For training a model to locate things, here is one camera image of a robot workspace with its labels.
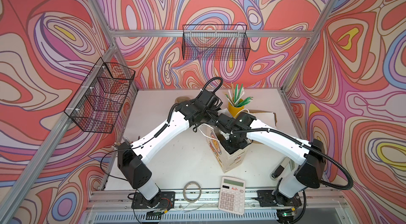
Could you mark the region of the white paper takeout bag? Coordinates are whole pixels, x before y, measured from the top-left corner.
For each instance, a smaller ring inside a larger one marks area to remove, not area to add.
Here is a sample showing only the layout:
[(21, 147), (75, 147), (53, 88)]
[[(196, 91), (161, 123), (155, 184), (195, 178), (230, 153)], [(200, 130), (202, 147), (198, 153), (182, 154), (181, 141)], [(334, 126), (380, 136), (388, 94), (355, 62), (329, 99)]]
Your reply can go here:
[(252, 144), (250, 139), (232, 138), (229, 133), (221, 131), (208, 117), (203, 118), (193, 128), (203, 134), (206, 142), (224, 173), (242, 164)]

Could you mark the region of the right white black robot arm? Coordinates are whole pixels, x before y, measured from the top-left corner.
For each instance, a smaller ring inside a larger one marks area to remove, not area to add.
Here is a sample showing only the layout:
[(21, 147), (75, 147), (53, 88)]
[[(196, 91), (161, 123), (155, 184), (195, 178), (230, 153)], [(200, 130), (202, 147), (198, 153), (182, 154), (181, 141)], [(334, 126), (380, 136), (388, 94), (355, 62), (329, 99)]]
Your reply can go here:
[[(228, 140), (233, 146), (242, 146), (247, 139), (257, 141), (280, 152), (298, 165), (298, 169), (279, 181), (277, 194), (293, 198), (301, 190), (318, 189), (322, 184), (338, 190), (350, 190), (353, 187), (351, 174), (338, 161), (323, 152), (323, 144), (319, 140), (309, 142), (290, 136), (245, 112), (236, 118), (220, 114), (214, 122), (221, 132), (229, 136)], [(345, 185), (322, 179), (327, 161), (342, 171), (347, 179)]]

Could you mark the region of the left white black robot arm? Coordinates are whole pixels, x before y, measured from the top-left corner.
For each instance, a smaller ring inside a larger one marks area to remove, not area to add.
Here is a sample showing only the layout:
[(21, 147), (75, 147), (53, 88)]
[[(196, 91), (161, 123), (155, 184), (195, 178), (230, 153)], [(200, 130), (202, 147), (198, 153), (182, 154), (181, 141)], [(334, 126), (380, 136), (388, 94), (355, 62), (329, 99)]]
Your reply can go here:
[(117, 150), (117, 167), (131, 187), (147, 201), (155, 200), (161, 190), (147, 164), (177, 135), (192, 126), (208, 124), (211, 113), (217, 114), (221, 105), (214, 90), (202, 89), (196, 98), (173, 104), (167, 119), (145, 137), (122, 143)]

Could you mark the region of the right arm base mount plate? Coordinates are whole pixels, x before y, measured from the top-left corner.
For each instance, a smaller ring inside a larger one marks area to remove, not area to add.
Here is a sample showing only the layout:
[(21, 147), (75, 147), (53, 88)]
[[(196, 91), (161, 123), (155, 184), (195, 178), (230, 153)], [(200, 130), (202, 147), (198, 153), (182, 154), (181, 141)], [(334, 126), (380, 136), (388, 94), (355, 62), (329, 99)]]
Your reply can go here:
[(279, 192), (273, 190), (258, 190), (257, 197), (254, 200), (258, 201), (261, 207), (301, 207), (302, 202), (299, 194), (295, 194), (293, 198), (288, 198)]

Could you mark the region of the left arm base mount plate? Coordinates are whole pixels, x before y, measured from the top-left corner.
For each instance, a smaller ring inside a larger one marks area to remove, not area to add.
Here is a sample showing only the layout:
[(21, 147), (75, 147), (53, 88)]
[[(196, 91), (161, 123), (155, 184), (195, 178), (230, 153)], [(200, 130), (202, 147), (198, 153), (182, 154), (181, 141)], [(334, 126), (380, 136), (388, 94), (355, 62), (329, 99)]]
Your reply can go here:
[(132, 209), (161, 209), (170, 210), (174, 206), (176, 193), (174, 191), (160, 191), (154, 198), (147, 200), (140, 192), (130, 193)]

